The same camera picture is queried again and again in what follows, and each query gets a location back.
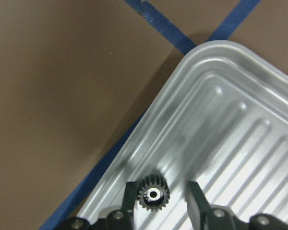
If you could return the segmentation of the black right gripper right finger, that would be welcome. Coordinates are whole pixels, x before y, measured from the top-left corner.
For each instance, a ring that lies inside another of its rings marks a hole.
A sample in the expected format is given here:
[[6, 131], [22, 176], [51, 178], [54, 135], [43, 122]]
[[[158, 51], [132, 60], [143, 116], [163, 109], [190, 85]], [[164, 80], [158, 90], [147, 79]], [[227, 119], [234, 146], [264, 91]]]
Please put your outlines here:
[[187, 182], [186, 203], [192, 227], [204, 228], [205, 216], [211, 207], [199, 184], [195, 181]]

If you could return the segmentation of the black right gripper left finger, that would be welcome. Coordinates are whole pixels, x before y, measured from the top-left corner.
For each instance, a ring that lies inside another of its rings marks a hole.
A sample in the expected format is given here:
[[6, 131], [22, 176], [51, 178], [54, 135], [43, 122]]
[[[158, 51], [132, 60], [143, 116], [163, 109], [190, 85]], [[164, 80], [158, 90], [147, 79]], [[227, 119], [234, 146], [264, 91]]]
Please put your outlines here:
[[137, 182], [127, 182], [122, 201], [121, 209], [126, 213], [133, 213], [137, 201]]

